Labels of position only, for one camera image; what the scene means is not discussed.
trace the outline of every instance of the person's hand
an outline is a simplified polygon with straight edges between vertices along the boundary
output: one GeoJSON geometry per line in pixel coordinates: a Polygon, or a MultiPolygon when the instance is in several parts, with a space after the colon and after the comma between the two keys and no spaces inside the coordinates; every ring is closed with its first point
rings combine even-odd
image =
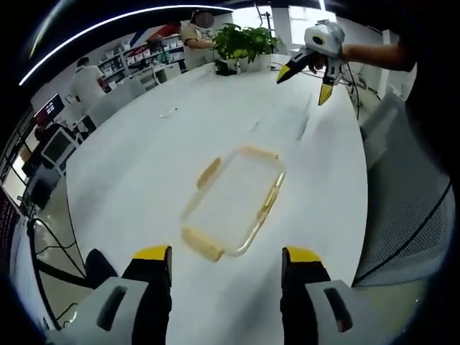
{"type": "Polygon", "coordinates": [[[313,74],[316,74],[318,70],[322,70],[323,67],[326,65],[326,56],[320,54],[319,52],[315,52],[313,57],[313,62],[308,65],[308,68],[313,72],[313,74]]]}

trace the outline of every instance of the window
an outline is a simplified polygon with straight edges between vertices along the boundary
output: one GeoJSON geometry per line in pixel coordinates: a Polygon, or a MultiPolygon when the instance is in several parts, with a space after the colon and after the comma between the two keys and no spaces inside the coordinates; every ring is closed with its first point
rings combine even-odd
{"type": "MultiPolygon", "coordinates": [[[[275,28],[273,25],[273,14],[271,6],[259,6],[260,14],[262,14],[262,27],[268,29],[268,21],[263,14],[268,12],[270,14],[270,26],[272,29],[275,28]]],[[[233,17],[233,23],[239,25],[240,27],[260,27],[260,17],[257,13],[255,6],[248,7],[246,9],[236,9],[231,14],[233,17]]]]}
{"type": "Polygon", "coordinates": [[[318,20],[329,19],[331,22],[336,22],[334,13],[308,7],[289,6],[289,17],[294,45],[305,44],[305,30],[315,26],[318,20]]]}

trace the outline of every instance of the white flower pot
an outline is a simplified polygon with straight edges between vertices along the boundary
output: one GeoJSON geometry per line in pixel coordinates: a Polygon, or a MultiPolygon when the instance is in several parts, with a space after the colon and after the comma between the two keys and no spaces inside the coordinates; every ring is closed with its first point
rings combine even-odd
{"type": "Polygon", "coordinates": [[[225,60],[229,67],[229,70],[238,71],[238,59],[227,59],[225,60]]]}
{"type": "Polygon", "coordinates": [[[247,57],[239,61],[241,72],[260,72],[270,70],[272,63],[271,54],[258,55],[252,63],[248,63],[247,57]]]}

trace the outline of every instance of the white table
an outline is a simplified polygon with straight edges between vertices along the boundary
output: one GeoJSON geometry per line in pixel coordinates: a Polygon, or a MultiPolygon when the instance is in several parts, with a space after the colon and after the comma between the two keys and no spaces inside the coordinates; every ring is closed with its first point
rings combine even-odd
{"type": "Polygon", "coordinates": [[[310,248],[351,284],[367,217],[367,171],[345,87],[318,104],[321,79],[277,72],[219,77],[211,65],[142,95],[68,161],[82,255],[101,250],[121,274],[133,253],[172,245],[168,344],[282,344],[281,251],[310,248]],[[207,262],[180,240],[179,213],[203,169],[235,147],[280,154],[287,175],[248,252],[207,262]]]}

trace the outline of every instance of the green plant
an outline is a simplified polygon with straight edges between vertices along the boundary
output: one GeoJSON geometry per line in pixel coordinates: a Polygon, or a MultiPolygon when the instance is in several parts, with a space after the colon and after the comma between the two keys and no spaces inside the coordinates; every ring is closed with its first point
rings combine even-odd
{"type": "Polygon", "coordinates": [[[235,24],[225,24],[213,41],[214,49],[223,59],[248,57],[250,63],[258,55],[270,54],[279,42],[277,38],[270,37],[269,31],[264,27],[242,29],[235,24]]]}

